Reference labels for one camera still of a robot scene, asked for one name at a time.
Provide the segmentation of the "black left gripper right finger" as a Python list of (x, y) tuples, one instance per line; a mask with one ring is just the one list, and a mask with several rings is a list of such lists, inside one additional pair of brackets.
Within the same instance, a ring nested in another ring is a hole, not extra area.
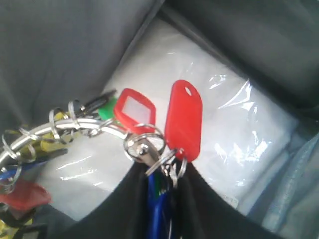
[(189, 163), (178, 180), (176, 234), (180, 239), (280, 239), (226, 203)]

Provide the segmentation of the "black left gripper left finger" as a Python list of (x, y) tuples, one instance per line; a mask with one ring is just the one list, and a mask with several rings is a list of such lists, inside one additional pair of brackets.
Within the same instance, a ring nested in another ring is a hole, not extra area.
[(67, 230), (68, 239), (145, 239), (147, 179), (144, 164), (134, 163), (111, 195)]

